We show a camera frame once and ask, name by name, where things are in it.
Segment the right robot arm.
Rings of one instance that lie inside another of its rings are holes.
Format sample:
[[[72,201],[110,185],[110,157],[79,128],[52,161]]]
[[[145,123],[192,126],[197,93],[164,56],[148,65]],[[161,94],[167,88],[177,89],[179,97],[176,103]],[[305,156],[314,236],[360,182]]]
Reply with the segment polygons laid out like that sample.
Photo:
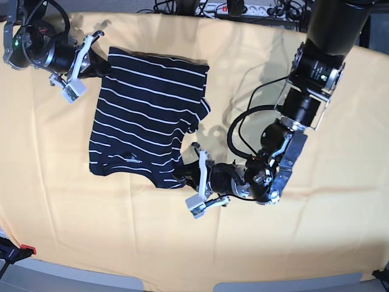
[[[44,20],[49,5],[62,16],[64,30]],[[50,73],[51,84],[61,87],[75,78],[110,74],[111,65],[92,48],[104,32],[87,35],[79,44],[70,36],[69,17],[56,1],[9,1],[5,18],[3,60],[13,69],[43,69]]]

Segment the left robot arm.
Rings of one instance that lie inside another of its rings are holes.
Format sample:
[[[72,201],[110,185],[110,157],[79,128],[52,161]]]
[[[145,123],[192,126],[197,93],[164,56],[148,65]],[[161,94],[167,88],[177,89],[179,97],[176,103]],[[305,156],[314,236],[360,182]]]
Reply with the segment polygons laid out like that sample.
[[[194,217],[211,207],[226,206],[233,197],[260,205],[279,202],[307,140],[305,131],[320,125],[343,74],[345,58],[373,7],[374,1],[315,1],[306,40],[283,79],[276,103],[246,109],[229,127],[227,146],[245,164],[217,163],[199,144],[193,144],[197,160],[178,167],[173,176],[195,191],[186,200]],[[271,110],[279,118],[264,129],[261,148],[252,154],[238,150],[233,144],[237,125],[251,114]]]

